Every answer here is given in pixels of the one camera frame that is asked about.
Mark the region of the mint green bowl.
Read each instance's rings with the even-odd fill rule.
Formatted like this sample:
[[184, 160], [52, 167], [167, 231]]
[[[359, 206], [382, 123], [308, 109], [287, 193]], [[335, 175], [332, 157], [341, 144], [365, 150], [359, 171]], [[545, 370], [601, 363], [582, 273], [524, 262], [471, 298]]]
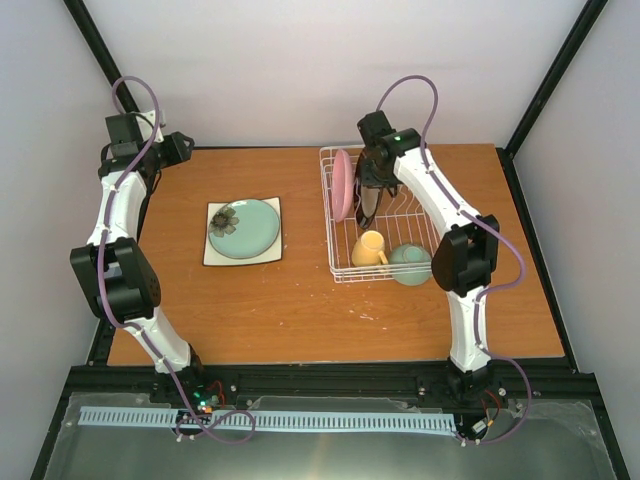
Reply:
[[403, 244], [389, 256], [390, 274], [401, 285], [416, 287], [432, 278], [431, 254], [422, 246]]

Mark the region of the pink plate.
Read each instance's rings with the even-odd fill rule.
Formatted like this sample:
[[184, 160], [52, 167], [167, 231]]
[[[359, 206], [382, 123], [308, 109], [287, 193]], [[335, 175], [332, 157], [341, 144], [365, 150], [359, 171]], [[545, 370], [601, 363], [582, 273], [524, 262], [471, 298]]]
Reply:
[[338, 149], [332, 169], [332, 213], [336, 223], [342, 222], [353, 203], [354, 172], [351, 157], [344, 149]]

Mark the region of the yellow mug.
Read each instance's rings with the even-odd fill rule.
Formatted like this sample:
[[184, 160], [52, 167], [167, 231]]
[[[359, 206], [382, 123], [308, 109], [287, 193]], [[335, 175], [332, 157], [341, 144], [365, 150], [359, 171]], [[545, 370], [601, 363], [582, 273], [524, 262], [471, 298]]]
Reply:
[[354, 244], [351, 262], [355, 267], [387, 265], [383, 235], [375, 230], [365, 231]]

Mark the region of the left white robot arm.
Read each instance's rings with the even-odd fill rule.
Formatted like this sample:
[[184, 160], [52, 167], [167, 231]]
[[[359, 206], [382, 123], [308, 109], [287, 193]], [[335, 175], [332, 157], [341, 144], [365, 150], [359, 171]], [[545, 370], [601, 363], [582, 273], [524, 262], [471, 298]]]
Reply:
[[158, 276], [138, 244], [163, 169], [189, 160], [194, 142], [180, 132], [162, 134], [155, 111], [110, 116], [106, 125], [110, 143], [98, 169], [98, 218], [86, 245], [71, 251], [70, 264], [94, 315], [131, 334], [158, 373], [177, 373], [174, 392], [197, 402], [207, 393], [208, 378], [162, 311]]

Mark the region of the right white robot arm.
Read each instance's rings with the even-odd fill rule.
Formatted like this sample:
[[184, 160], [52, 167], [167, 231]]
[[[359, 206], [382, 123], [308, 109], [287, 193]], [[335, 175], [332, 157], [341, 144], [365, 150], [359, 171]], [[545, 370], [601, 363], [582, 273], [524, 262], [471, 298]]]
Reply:
[[455, 402], [470, 403], [491, 381], [483, 292], [497, 267], [499, 223], [463, 199], [415, 129], [395, 130], [381, 110], [365, 115], [357, 128], [364, 147], [355, 170], [356, 221], [369, 227], [382, 194], [395, 196], [401, 186], [428, 215], [440, 238], [431, 274], [447, 295], [451, 316], [448, 388]]

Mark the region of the dark striped rim plate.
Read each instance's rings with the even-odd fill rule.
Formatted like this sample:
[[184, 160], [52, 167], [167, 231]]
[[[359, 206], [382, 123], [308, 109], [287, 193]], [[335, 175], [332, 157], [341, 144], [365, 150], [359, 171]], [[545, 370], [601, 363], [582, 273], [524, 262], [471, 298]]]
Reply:
[[382, 194], [383, 187], [365, 187], [360, 184], [357, 160], [354, 177], [353, 203], [355, 219], [361, 229], [366, 230], [372, 224], [380, 205]]

